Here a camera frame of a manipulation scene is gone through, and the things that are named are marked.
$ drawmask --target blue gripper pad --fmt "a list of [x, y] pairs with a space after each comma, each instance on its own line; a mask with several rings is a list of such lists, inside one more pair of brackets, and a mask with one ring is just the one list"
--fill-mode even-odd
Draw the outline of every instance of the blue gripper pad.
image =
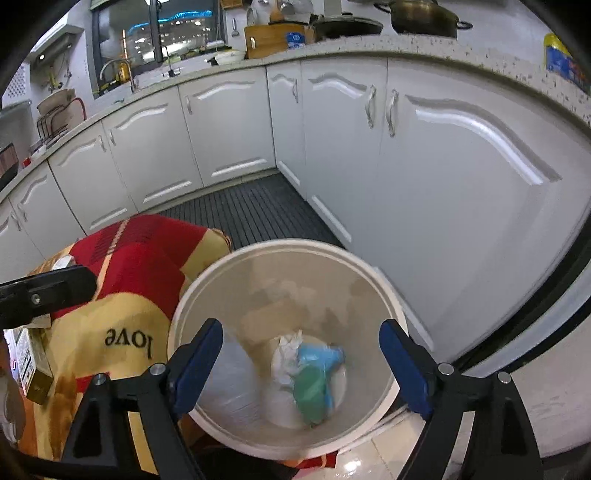
[[222, 343], [222, 324], [216, 319], [208, 319], [191, 343], [179, 347], [168, 362], [171, 367], [168, 390], [177, 417], [194, 409]]
[[[379, 328], [379, 347], [400, 386], [400, 394], [408, 404], [408, 408], [420, 414], [426, 421], [433, 413], [427, 380], [421, 374], [410, 353], [404, 348], [403, 341], [412, 342], [412, 340], [398, 324], [393, 326], [390, 322], [396, 322], [396, 320], [386, 320]], [[404, 335], [406, 339], [401, 340], [398, 335]]]

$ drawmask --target window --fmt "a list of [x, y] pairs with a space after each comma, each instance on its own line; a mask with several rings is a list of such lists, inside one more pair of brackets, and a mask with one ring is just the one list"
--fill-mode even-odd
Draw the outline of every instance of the window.
[[[101, 93], [119, 85], [115, 80], [120, 64], [107, 67], [105, 79], [99, 78], [109, 60], [127, 59], [137, 75], [157, 68], [160, 52], [165, 59], [193, 56], [208, 41], [222, 38], [217, 0], [160, 0], [156, 11], [151, 10], [150, 0], [93, 1], [93, 52]], [[155, 21], [150, 19], [156, 15], [158, 35], [152, 35]]]

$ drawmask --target box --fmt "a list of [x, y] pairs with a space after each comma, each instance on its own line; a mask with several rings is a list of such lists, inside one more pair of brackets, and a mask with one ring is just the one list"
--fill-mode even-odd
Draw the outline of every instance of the box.
[[53, 374], [40, 335], [37, 329], [22, 330], [17, 340], [17, 362], [25, 397], [43, 405], [53, 383]]

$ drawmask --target white tissue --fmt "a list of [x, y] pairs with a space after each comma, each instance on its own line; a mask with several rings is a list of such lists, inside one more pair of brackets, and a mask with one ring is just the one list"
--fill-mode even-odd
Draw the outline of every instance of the white tissue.
[[301, 330], [292, 335], [282, 335], [279, 346], [271, 358], [271, 376], [283, 387], [293, 388], [293, 376], [300, 372], [297, 351], [302, 343]]

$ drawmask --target wooden cutting board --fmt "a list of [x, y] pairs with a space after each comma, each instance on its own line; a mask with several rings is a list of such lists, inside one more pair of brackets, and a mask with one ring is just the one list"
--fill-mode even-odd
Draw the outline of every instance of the wooden cutting board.
[[306, 34], [306, 26], [297, 23], [252, 25], [244, 29], [249, 59], [260, 59], [287, 50], [286, 35], [290, 32]]

